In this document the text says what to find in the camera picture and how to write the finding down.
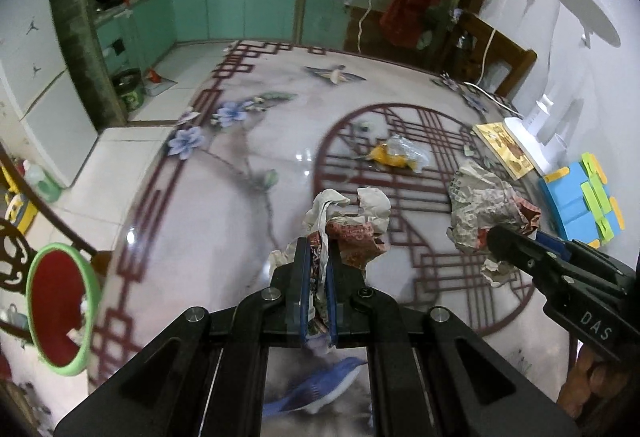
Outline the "person right hand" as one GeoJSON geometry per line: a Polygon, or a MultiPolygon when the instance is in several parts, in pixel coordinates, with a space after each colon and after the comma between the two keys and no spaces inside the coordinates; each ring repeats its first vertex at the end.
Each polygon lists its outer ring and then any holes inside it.
{"type": "Polygon", "coordinates": [[[611,399],[627,385],[629,373],[582,345],[558,397],[559,407],[576,420],[591,398],[611,399]]]}

